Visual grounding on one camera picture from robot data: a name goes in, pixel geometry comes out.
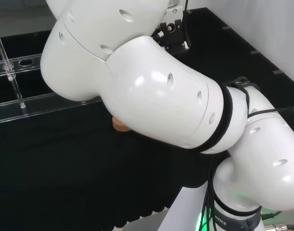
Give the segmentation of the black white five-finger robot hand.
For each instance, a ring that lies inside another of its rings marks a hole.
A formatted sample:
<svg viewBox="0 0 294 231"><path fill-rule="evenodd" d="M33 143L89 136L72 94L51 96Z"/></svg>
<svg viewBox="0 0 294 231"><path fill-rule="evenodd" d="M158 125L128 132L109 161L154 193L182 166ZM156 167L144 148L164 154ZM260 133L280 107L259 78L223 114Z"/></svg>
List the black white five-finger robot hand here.
<svg viewBox="0 0 294 231"><path fill-rule="evenodd" d="M181 4L171 4L151 37L171 55L186 52L192 45L187 31L189 16Z"/></svg>

